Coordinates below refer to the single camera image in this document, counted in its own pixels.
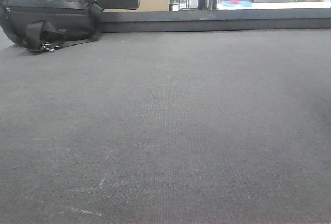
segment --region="shoulder strap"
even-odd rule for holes
[[[94,1],[91,4],[89,11],[93,18],[93,25],[95,28],[95,32],[92,35],[92,37],[90,39],[84,39],[84,40],[67,41],[63,44],[63,47],[70,47],[70,46],[75,46],[77,44],[84,44],[99,40],[99,38],[101,37],[101,16],[102,16],[102,12],[104,11],[104,8],[101,7],[97,1]]]

